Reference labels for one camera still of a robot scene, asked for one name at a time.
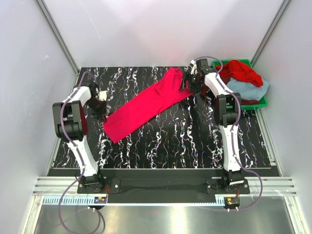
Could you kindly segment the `pink t shirt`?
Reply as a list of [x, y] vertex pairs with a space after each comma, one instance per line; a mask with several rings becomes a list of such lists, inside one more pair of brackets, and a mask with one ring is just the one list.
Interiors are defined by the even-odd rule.
[[170, 68], [160, 81], [109, 115], [103, 124], [108, 138], [117, 143], [156, 115], [189, 97], [192, 94], [189, 89], [180, 89], [182, 77], [180, 69]]

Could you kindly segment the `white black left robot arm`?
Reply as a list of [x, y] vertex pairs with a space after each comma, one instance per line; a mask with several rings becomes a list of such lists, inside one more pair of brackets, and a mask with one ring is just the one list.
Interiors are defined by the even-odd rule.
[[105, 189], [102, 173], [91, 153], [88, 141], [88, 124], [84, 112], [87, 106], [92, 117], [106, 122], [108, 91], [101, 91], [96, 82], [76, 86], [70, 96], [52, 105], [55, 132], [73, 152], [79, 168], [78, 193], [96, 194]]

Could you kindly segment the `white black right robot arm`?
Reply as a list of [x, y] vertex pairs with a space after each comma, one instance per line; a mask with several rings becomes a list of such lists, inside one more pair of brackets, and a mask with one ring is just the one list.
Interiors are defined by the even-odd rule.
[[223, 141], [223, 175], [216, 183], [216, 190], [236, 194], [244, 183], [242, 165], [239, 159], [238, 122], [241, 115], [241, 96], [233, 92], [220, 77], [223, 63], [216, 69], [209, 65], [209, 57], [199, 57], [190, 63], [190, 71], [183, 74], [180, 90], [192, 93], [201, 91], [206, 85], [215, 96], [214, 120], [219, 126]]

